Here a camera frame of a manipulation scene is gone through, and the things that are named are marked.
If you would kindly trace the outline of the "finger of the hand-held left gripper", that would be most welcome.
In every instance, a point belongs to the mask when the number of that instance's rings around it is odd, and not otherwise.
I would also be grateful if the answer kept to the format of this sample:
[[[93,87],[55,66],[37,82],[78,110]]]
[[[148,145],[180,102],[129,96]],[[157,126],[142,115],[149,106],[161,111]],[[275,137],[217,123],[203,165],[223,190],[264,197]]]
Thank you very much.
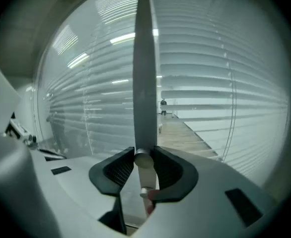
[[[64,155],[52,152],[47,149],[39,149],[39,151],[44,155],[45,159],[66,159]]]

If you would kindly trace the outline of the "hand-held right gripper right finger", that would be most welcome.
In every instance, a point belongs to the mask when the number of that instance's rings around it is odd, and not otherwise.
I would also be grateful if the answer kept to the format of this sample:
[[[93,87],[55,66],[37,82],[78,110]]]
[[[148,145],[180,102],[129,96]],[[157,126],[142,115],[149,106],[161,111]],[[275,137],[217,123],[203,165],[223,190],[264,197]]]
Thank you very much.
[[[199,174],[192,163],[159,146],[154,147],[152,158],[159,183],[153,203],[181,201],[194,189]]]

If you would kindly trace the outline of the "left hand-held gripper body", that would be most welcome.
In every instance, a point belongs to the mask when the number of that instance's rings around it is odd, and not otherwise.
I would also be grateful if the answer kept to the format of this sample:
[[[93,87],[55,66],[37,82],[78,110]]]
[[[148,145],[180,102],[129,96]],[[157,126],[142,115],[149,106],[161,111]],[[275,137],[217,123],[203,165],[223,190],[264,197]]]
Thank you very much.
[[[37,145],[36,136],[31,134],[17,119],[10,119],[5,135],[17,139],[29,147]]]

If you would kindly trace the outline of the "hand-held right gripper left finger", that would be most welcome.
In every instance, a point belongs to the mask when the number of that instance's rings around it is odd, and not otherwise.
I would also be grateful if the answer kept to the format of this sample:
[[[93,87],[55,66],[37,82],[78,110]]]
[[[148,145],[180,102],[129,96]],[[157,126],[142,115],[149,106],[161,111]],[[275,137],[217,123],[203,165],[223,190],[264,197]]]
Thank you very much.
[[[134,169],[135,148],[129,147],[97,164],[89,170],[89,179],[103,195],[115,198],[111,211],[99,218],[107,227],[126,234],[120,192]]]

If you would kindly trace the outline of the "person's right hand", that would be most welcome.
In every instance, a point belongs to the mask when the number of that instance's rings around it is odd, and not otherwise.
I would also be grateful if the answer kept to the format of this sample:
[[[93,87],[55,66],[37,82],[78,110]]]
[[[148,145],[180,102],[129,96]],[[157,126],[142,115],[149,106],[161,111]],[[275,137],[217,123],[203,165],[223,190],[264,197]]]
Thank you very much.
[[[157,190],[150,190],[148,193],[147,193],[147,199],[148,199],[148,206],[146,208],[146,212],[148,215],[150,215],[153,210],[154,210],[154,204],[153,204],[153,197],[154,195],[157,193]]]

